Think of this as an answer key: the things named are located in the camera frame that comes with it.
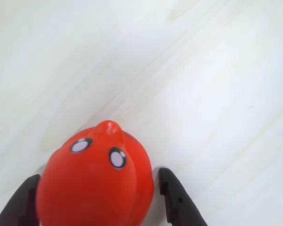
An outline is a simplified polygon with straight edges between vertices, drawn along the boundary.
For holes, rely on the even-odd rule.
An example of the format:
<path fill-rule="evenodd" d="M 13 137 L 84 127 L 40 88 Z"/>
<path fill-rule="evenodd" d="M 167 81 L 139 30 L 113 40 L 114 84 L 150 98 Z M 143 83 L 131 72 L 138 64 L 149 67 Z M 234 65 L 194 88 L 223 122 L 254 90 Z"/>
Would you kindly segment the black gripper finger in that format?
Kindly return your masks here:
<path fill-rule="evenodd" d="M 41 176 L 27 178 L 11 196 L 0 213 L 0 226 L 38 226 L 36 189 Z"/>
<path fill-rule="evenodd" d="M 167 222 L 173 226 L 207 226 L 176 175 L 168 168 L 160 168 L 158 177 L 159 191 L 165 198 Z"/>

